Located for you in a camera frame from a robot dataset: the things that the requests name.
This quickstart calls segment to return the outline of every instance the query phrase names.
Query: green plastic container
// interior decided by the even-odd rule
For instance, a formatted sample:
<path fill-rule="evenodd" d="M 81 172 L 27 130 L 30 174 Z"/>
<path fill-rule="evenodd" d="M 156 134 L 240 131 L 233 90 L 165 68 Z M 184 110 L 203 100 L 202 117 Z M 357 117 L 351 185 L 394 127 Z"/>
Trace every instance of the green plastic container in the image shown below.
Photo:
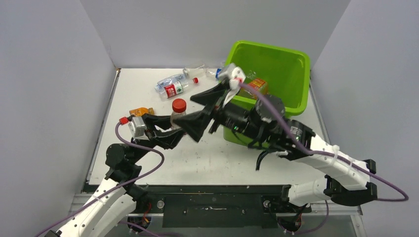
<path fill-rule="evenodd" d="M 307 107 L 308 88 L 310 84 L 310 58 L 307 54 L 276 46 L 250 41 L 234 43 L 225 65 L 235 63 L 248 75 L 256 72 L 256 77 L 268 82 L 268 93 L 282 99 L 285 105 L 285 116 L 300 115 Z M 232 103 L 250 110 L 256 100 L 235 96 Z M 245 143 L 251 141 L 238 134 Z M 233 133 L 224 128 L 224 139 L 244 145 Z"/>

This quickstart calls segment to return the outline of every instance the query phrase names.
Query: gray wall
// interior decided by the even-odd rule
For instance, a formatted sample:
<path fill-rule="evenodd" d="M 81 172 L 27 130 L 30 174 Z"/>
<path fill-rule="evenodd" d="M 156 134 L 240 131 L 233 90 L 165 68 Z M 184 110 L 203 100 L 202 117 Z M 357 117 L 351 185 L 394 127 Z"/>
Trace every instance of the gray wall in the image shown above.
<path fill-rule="evenodd" d="M 411 197 L 363 205 L 371 237 L 419 233 L 418 23 L 417 0 L 352 0 L 312 71 L 331 142 Z M 376 183 L 380 197 L 401 196 Z"/>
<path fill-rule="evenodd" d="M 78 0 L 10 0 L 0 75 L 0 236 L 30 237 L 80 190 L 115 69 Z"/>
<path fill-rule="evenodd" d="M 349 0 L 81 0 L 117 67 L 219 65 L 237 40 L 306 52 L 312 64 Z"/>

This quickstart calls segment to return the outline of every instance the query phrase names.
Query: tabletop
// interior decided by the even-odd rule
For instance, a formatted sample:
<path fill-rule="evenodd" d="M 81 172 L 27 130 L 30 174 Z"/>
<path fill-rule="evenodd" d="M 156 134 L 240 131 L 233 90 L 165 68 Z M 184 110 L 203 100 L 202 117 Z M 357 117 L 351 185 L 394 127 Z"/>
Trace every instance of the tabletop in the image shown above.
<path fill-rule="evenodd" d="M 129 110 L 152 107 L 156 115 L 170 115 L 171 103 L 176 98 L 182 98 L 187 102 L 187 113 L 203 108 L 190 101 L 189 97 L 215 86 L 217 81 L 214 79 L 199 78 L 199 85 L 166 100 L 162 100 L 154 90 L 157 81 L 181 72 L 182 69 L 121 69 L 90 169 L 90 185 L 100 184 L 108 171 L 109 167 L 105 165 L 106 149 L 113 143 L 120 143 L 115 136 L 115 125 L 119 118 L 129 115 Z M 308 97 L 304 113 L 293 119 L 304 123 L 323 137 L 311 96 Z M 127 140 L 131 138 L 128 126 L 121 126 L 120 134 Z M 225 141 L 221 127 L 214 134 L 205 132 L 199 143 L 185 136 L 173 150 L 163 150 L 159 147 L 156 149 L 165 155 L 165 163 L 151 175 L 138 180 L 137 184 L 280 185 L 300 184 L 324 176 L 324 173 L 311 166 L 275 155 L 268 155 L 263 160 L 260 171 L 255 171 L 260 151 L 249 150 L 245 146 Z M 142 166 L 142 173 L 145 173 L 160 160 L 158 154 L 148 153 L 137 164 Z"/>

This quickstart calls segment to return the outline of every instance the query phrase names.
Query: bolt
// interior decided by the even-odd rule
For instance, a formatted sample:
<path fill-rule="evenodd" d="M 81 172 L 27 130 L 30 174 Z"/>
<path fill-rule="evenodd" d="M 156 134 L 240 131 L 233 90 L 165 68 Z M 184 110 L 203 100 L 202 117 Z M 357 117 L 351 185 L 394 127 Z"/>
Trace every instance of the bolt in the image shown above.
<path fill-rule="evenodd" d="M 165 206 L 165 202 L 164 201 L 160 200 L 160 201 L 157 202 L 157 208 L 158 209 L 162 209 L 164 206 Z"/>
<path fill-rule="evenodd" d="M 269 201 L 269 200 L 265 200 L 265 201 L 263 202 L 263 206 L 264 206 L 264 207 L 266 207 L 266 208 L 268 208 L 268 207 L 269 207 L 269 203 L 270 203 L 270 201 Z"/>

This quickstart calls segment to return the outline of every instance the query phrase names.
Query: red bottle cap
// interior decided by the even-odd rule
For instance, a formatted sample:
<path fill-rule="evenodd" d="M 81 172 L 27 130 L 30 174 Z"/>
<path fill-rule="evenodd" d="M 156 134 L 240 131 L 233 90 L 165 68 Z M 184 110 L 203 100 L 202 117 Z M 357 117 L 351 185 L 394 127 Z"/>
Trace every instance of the red bottle cap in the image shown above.
<path fill-rule="evenodd" d="M 173 111 L 176 113 L 182 113 L 186 111 L 186 101 L 183 99 L 175 99 L 173 100 L 171 107 Z"/>

